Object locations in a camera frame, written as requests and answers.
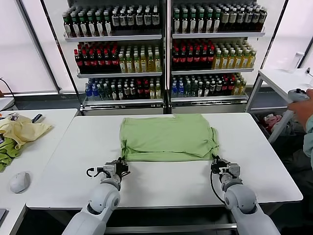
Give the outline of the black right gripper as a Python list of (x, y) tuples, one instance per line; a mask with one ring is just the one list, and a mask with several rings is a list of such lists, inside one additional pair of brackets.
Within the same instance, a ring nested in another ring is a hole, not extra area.
[(229, 161), (225, 159), (221, 159), (219, 156), (216, 156), (216, 159), (212, 160), (211, 171), (214, 174), (220, 174), (221, 168), (225, 168), (228, 166)]

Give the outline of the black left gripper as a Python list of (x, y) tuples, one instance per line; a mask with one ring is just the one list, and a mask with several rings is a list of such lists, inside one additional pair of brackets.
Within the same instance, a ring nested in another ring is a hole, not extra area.
[(115, 173), (119, 177), (125, 177), (129, 174), (129, 166), (126, 160), (122, 160), (120, 157), (118, 160), (112, 161), (112, 163), (115, 165)]

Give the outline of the person's hand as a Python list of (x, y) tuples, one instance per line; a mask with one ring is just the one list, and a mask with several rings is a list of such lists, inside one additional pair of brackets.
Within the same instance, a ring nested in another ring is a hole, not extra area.
[(310, 98), (309, 100), (291, 103), (288, 105), (288, 110), (291, 110), (296, 114), (299, 123), (307, 132), (307, 122), (313, 115), (313, 90), (307, 89), (306, 94)]

